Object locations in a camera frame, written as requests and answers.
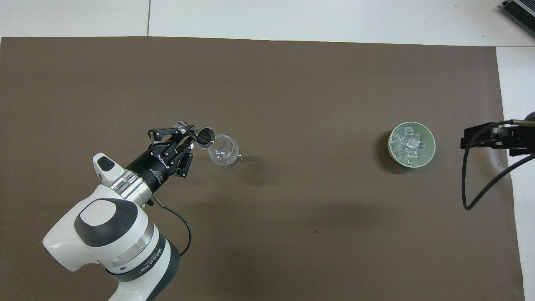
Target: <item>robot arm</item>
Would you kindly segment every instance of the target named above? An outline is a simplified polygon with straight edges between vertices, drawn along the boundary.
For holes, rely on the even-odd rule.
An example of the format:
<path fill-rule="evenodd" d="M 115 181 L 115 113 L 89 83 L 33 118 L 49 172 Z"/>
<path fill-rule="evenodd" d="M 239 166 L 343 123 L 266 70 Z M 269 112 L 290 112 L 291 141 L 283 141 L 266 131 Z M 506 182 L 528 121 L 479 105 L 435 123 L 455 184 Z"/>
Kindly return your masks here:
<path fill-rule="evenodd" d="M 510 156 L 528 155 L 520 161 L 505 168 L 495 176 L 469 204 L 466 199 L 466 167 L 468 152 L 472 147 L 490 147 L 493 149 L 508 149 Z M 535 112 L 529 114 L 525 120 L 511 119 L 500 122 L 489 122 L 464 130 L 461 138 L 461 149 L 464 150 L 461 195 L 463 207 L 471 210 L 483 195 L 503 176 L 515 168 L 535 159 Z"/>
<path fill-rule="evenodd" d="M 163 137 L 170 139 L 161 142 Z M 149 130 L 152 144 L 126 168 L 99 153 L 93 157 L 102 181 L 78 202 L 43 239 L 46 250 L 70 271 L 101 264 L 119 282 L 110 300 L 153 300 L 172 280 L 180 254 L 143 208 L 153 205 L 154 192 L 170 175 L 186 177 L 193 142 L 208 148 L 212 129 L 196 131 L 179 122 L 168 129 Z"/>

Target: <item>brown tabletop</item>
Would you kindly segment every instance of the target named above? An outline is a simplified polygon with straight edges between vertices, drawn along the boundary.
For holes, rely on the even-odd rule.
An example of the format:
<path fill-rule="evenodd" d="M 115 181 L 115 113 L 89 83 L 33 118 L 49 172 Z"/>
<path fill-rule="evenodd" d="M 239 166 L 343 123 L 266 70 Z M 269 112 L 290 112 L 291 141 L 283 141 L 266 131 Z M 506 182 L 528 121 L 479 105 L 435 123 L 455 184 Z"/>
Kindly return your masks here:
<path fill-rule="evenodd" d="M 2 38 L 2 300 L 107 300 L 41 240 L 147 129 L 178 120 L 235 138 L 226 170 L 195 148 L 158 196 L 191 249 L 156 300 L 523 300 L 510 178 L 470 212 L 459 139 L 503 119 L 495 48 L 160 37 Z M 434 134 L 419 169 L 388 155 L 405 121 Z M 507 165 L 475 149 L 473 197 Z M 149 217 L 182 249 L 172 214 Z"/>

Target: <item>cable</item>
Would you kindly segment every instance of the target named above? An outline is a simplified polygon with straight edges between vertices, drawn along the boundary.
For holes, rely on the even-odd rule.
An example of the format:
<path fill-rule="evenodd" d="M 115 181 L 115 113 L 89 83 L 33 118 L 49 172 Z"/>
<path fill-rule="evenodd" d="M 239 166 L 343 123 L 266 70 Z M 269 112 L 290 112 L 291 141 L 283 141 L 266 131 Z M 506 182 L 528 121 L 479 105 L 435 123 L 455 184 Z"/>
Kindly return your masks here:
<path fill-rule="evenodd" d="M 532 160 L 532 159 L 535 159 L 535 154 L 531 154 L 529 156 L 527 156 L 526 158 L 514 163 L 513 165 L 509 166 L 508 168 L 504 169 L 501 173 L 499 173 L 497 176 L 495 176 L 480 192 L 479 194 L 474 198 L 474 200 L 469 204 L 467 205 L 467 199 L 466 199 L 466 168 L 467 168 L 467 160 L 468 160 L 468 151 L 470 150 L 470 148 L 473 146 L 474 142 L 477 140 L 477 138 L 479 138 L 479 136 L 481 136 L 481 134 L 483 134 L 484 132 L 490 130 L 491 128 L 493 127 L 496 127 L 496 126 L 499 126 L 499 125 L 503 125 L 503 124 L 512 124 L 513 121 L 512 120 L 508 120 L 508 121 L 500 121 L 500 122 L 495 122 L 495 123 L 492 123 L 492 124 L 489 124 L 488 126 L 485 126 L 484 128 L 480 129 L 479 131 L 477 131 L 473 136 L 472 138 L 470 139 L 470 141 L 468 141 L 468 143 L 466 144 L 466 147 L 465 147 L 465 150 L 464 150 L 464 157 L 463 157 L 463 169 L 462 169 L 462 177 L 461 177 L 461 193 L 462 193 L 462 197 L 463 197 L 463 207 L 464 209 L 466 210 L 470 210 L 472 209 L 476 203 L 483 197 L 483 195 L 494 185 L 496 184 L 496 182 L 498 182 L 502 177 L 504 177 L 506 174 L 508 174 L 509 172 L 511 172 L 512 170 L 514 170 L 515 168 L 519 167 L 520 165 Z"/>
<path fill-rule="evenodd" d="M 182 253 L 180 253 L 178 256 L 181 257 L 182 255 L 184 255 L 184 253 L 186 253 L 189 249 L 189 246 L 192 244 L 192 230 L 191 228 L 189 227 L 189 224 L 188 222 L 186 221 L 185 218 L 182 217 L 182 215 L 178 214 L 178 212 L 174 211 L 173 209 L 169 208 L 168 206 L 164 205 L 162 208 L 174 213 L 176 216 L 178 216 L 178 218 L 180 218 L 182 220 L 182 222 L 184 222 L 184 224 L 186 225 L 186 228 L 188 228 L 188 234 L 189 234 L 189 239 L 188 239 L 188 245 L 186 246 L 186 248 L 184 249 L 184 251 L 182 251 Z"/>

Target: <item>clear glass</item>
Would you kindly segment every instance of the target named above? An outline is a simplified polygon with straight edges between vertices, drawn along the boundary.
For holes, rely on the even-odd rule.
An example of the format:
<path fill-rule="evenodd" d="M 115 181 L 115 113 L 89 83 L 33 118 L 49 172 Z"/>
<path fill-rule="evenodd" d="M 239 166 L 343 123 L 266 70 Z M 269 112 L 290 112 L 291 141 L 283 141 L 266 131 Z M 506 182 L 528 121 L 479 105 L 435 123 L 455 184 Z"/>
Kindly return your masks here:
<path fill-rule="evenodd" d="M 238 143 L 225 134 L 217 134 L 216 142 L 208 148 L 210 159 L 224 168 L 236 168 L 241 163 L 241 153 Z"/>

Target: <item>bowl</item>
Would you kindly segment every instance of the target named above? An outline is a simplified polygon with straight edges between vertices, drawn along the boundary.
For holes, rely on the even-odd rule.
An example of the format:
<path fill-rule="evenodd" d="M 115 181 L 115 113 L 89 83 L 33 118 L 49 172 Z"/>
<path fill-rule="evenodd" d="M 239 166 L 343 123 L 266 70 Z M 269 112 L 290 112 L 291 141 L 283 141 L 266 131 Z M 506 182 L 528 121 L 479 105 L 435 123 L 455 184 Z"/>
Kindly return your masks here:
<path fill-rule="evenodd" d="M 413 164 L 413 165 L 408 165 L 408 164 L 405 164 L 405 163 L 401 162 L 400 160 L 398 160 L 394 156 L 394 154 L 392 153 L 392 146 L 390 144 L 390 139 L 392 138 L 392 134 L 399 127 L 405 128 L 405 127 L 409 127 L 409 126 L 412 126 L 412 129 L 414 130 L 415 133 L 419 133 L 420 134 L 420 142 L 421 142 L 421 144 L 425 145 L 425 153 L 424 153 L 424 155 L 421 158 L 418 158 L 417 163 Z M 388 153 L 390 154 L 390 157 L 392 157 L 392 159 L 394 161 L 396 161 L 398 164 L 403 165 L 403 166 L 408 167 L 408 168 L 422 167 L 422 166 L 425 166 L 426 164 L 428 164 L 429 162 L 431 162 L 431 160 L 434 157 L 435 149 L 436 149 L 436 142 L 435 142 L 433 133 L 431 133 L 431 131 L 425 125 L 423 125 L 421 123 L 418 123 L 418 122 L 414 122 L 414 121 L 404 122 L 404 123 L 396 126 L 392 130 L 390 135 L 388 136 L 388 140 L 386 141 L 386 143 L 387 143 Z"/>

